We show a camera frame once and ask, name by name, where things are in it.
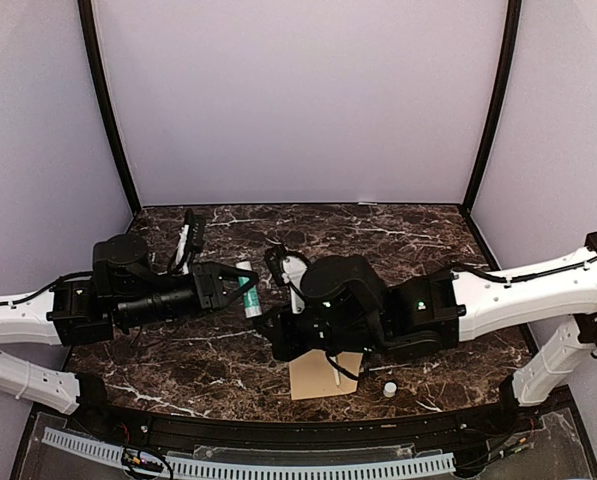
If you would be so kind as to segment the small white-capped glue bottle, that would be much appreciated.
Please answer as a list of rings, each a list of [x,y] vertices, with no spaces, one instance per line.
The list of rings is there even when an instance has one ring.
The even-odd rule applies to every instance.
[[[241,261],[236,264],[241,270],[252,270],[250,261]],[[244,311],[247,318],[256,317],[262,314],[262,308],[256,287],[252,287],[243,295]]]

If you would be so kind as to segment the brown kraft envelope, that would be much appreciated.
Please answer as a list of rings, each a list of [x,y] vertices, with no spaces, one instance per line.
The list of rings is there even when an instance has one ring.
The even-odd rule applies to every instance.
[[[337,387],[332,367],[321,350],[311,350],[292,360],[289,363],[291,399],[299,401],[354,393],[358,381],[339,372],[341,385]]]

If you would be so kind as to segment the white glue bottle cap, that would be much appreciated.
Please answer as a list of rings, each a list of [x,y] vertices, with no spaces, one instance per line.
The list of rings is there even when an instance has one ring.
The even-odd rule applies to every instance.
[[[397,385],[394,382],[387,382],[384,384],[383,395],[386,398],[392,398],[397,392]]]

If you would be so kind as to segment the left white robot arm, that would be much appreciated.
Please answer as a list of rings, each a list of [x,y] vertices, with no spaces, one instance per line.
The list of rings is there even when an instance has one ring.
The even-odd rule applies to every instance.
[[[97,243],[92,269],[64,275],[36,292],[0,296],[0,391],[71,415],[98,436],[119,427],[101,378],[51,370],[3,351],[6,344],[72,347],[113,339],[117,330],[223,310],[258,282],[255,272],[217,262],[158,274],[145,239],[121,234]]]

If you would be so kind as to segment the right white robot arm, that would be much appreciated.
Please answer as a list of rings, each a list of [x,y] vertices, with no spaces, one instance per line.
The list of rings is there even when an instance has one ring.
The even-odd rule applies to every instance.
[[[253,318],[276,360],[320,350],[378,352],[416,359],[497,330],[560,318],[539,352],[505,379],[502,401],[488,413],[499,434],[512,432],[527,407],[551,391],[587,357],[597,358],[597,232],[551,261],[495,272],[454,263],[388,286],[363,256],[315,261],[282,246],[266,264],[290,302]]]

